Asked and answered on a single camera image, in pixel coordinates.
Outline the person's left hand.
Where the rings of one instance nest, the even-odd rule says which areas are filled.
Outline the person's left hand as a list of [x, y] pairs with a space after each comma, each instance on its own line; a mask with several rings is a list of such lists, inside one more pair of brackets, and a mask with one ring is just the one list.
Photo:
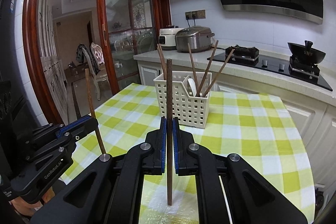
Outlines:
[[55, 197], [55, 192], [52, 187], [42, 196], [37, 203], [27, 203], [22, 197], [17, 197], [9, 203], [13, 205], [14, 209], [22, 215], [33, 216], [45, 203], [48, 203]]

